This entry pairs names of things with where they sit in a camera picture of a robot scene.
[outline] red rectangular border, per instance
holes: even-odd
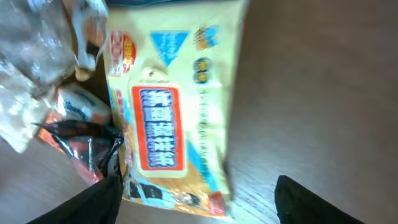
[[[152,168],[149,166],[148,150],[146,148],[146,134],[144,124],[144,112],[142,110],[142,103],[140,99],[140,90],[167,90],[172,92],[172,109],[174,112],[174,125],[175,125],[175,160],[177,165],[175,167],[156,167]],[[134,103],[134,112],[136,114],[136,126],[137,126],[137,137],[139,146],[139,156],[141,161],[141,169],[147,171],[157,170],[174,170],[180,171],[185,168],[185,156],[184,156],[184,145],[183,145],[183,131],[181,124],[181,111],[180,111],[180,98],[178,90],[171,87],[163,86],[134,86],[131,88],[132,100]]]

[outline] wooden table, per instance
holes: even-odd
[[[366,223],[396,222],[397,9],[395,0],[252,1],[229,133],[236,223],[279,222],[281,174]],[[2,144],[0,170],[4,223],[85,188],[66,157],[37,142],[23,155]],[[123,202],[118,223],[223,222]]]

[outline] brown table surface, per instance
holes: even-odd
[[[278,223],[281,174],[366,223],[396,222],[397,9],[396,0],[252,1],[229,133],[236,223]],[[1,144],[0,171],[3,223],[85,188],[65,156],[35,141],[23,155]],[[118,223],[223,222],[123,202]]]

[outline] blue triangle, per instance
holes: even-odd
[[[178,51],[188,34],[189,31],[159,31],[150,34],[159,57],[166,66],[177,58]]]

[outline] yellow snack bag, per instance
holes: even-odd
[[[245,0],[109,10],[105,70],[124,198],[230,218],[222,164]]]

